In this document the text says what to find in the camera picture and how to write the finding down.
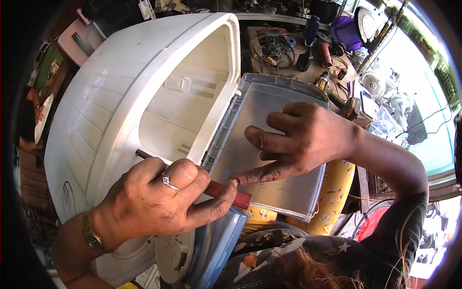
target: floral pants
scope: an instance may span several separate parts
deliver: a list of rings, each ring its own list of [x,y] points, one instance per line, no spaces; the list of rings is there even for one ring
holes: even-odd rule
[[[326,165],[326,172],[318,198],[318,212],[311,222],[305,223],[290,217],[286,222],[299,227],[307,233],[329,236],[340,212],[345,205],[347,195],[353,182],[355,165],[346,160],[333,160]],[[250,206],[242,210],[249,218],[241,237],[260,229],[265,225],[274,224],[278,213],[268,209]]]

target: black shirt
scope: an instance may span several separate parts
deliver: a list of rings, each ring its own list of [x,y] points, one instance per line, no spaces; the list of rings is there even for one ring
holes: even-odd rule
[[[280,258],[290,260],[299,248],[315,261],[331,265],[340,276],[359,278],[365,288],[396,288],[401,256],[407,273],[414,262],[426,208],[424,193],[398,201],[385,212],[373,234],[361,242],[310,236],[286,223],[265,226],[239,239],[214,288],[271,288],[278,277]]]
[[[26,86],[19,102],[18,116],[16,117],[16,131],[14,144],[19,147],[19,136],[26,141],[35,141],[35,108],[32,101],[27,100],[30,87]]]

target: finger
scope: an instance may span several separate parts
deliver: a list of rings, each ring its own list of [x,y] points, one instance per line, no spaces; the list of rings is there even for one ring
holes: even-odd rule
[[[277,160],[281,157],[281,154],[269,153],[266,151],[262,151],[260,153],[261,160]]]
[[[198,205],[192,205],[186,216],[188,230],[211,223],[224,216],[230,209],[237,196],[237,181],[229,180],[218,196]]]
[[[282,112],[272,112],[266,117],[266,123],[273,129],[289,133],[295,129],[298,119]]]
[[[254,147],[261,151],[286,154],[294,149],[293,141],[288,136],[266,132],[255,126],[248,126],[244,135]]]
[[[188,159],[179,159],[165,170],[165,175],[169,176],[169,184],[180,190],[191,185],[198,174],[197,166]],[[178,193],[177,190],[169,188],[162,182],[161,175],[151,182],[151,188],[156,193],[172,193],[174,195]]]
[[[175,196],[179,202],[187,204],[187,207],[202,195],[210,183],[210,174],[203,167],[197,166],[197,169],[198,174],[194,182],[187,188],[179,191]]]
[[[292,102],[286,104],[282,109],[283,113],[289,114],[294,117],[302,116],[307,110],[309,110],[309,106],[306,102]]]
[[[134,165],[128,171],[128,178],[133,179],[139,184],[148,184],[160,176],[166,167],[164,161],[158,157],[147,158]]]
[[[266,166],[236,174],[233,178],[237,179],[240,185],[248,185],[277,181],[294,175],[297,175],[297,172],[293,165],[287,165],[281,161],[274,161]]]

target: fingernail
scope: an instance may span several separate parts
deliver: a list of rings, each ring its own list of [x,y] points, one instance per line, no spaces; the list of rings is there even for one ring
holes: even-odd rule
[[[235,178],[231,178],[230,181],[237,187],[237,185],[239,184],[239,181],[236,180]]]

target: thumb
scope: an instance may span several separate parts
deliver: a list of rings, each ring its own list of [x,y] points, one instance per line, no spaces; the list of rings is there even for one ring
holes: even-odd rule
[[[248,185],[277,181],[293,175],[296,175],[293,165],[284,164],[281,161],[274,161],[265,166],[238,173],[234,175],[233,178],[237,179],[240,185]]]
[[[230,179],[215,198],[189,207],[186,219],[188,231],[224,216],[229,211],[236,196],[237,181]]]

